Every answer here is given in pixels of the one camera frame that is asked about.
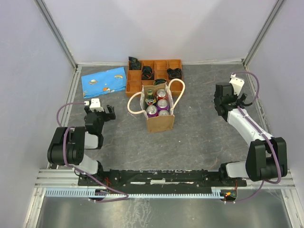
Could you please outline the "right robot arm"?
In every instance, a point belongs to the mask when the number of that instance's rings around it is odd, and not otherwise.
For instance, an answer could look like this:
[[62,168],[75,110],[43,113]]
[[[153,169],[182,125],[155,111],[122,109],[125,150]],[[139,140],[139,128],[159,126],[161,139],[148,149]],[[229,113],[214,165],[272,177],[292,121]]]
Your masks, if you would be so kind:
[[215,85],[214,105],[218,113],[233,126],[248,144],[245,161],[224,164],[218,173],[218,181],[228,186],[235,178],[249,178],[252,181],[266,181],[278,184],[287,175],[287,145],[282,137],[274,137],[261,128],[247,113],[243,101],[231,83]]

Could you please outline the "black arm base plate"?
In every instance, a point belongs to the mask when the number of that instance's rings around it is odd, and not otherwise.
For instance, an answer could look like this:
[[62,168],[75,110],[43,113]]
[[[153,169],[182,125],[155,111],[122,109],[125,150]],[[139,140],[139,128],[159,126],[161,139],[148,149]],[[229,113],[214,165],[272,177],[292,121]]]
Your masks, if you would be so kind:
[[79,186],[96,187],[100,184],[115,191],[131,194],[208,194],[213,187],[245,187],[242,178],[224,177],[219,171],[98,171],[92,177],[80,174]]

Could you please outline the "brown canvas bag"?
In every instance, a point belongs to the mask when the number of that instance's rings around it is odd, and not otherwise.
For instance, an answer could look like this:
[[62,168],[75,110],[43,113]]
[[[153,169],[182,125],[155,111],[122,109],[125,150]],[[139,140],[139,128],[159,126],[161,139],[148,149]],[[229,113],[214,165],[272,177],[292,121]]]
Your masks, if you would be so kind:
[[[171,91],[171,86],[175,82],[178,82],[182,85],[182,90],[176,101],[173,100],[172,91]],[[148,90],[151,90],[153,94],[155,94],[157,89],[164,89],[167,92],[168,98],[166,100],[169,101],[169,115],[161,115],[161,116],[158,115],[154,117],[149,117],[148,112],[144,109],[144,99],[147,96]],[[173,128],[174,120],[175,120],[174,109],[177,106],[178,102],[180,101],[182,95],[184,94],[184,91],[185,91],[185,83],[180,79],[173,79],[169,82],[168,85],[166,83],[156,86],[144,85],[142,86],[142,90],[140,92],[135,93],[129,99],[127,103],[128,112],[131,114],[143,114],[146,118],[146,125],[149,133],[171,130]],[[132,111],[130,109],[130,103],[136,96],[140,96],[140,108],[141,108],[140,111]]]

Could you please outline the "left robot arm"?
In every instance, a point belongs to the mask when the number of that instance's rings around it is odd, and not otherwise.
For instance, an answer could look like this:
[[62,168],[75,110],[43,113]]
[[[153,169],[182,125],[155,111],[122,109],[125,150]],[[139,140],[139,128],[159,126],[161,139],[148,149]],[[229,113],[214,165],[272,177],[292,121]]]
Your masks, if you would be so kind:
[[85,155],[85,150],[102,148],[104,123],[116,119],[114,107],[108,105],[107,109],[108,112],[103,109],[92,110],[86,105],[85,125],[72,127],[70,130],[67,127],[58,127],[51,140],[47,151],[48,162],[74,169],[79,177],[79,185],[101,185],[106,178],[101,163]]

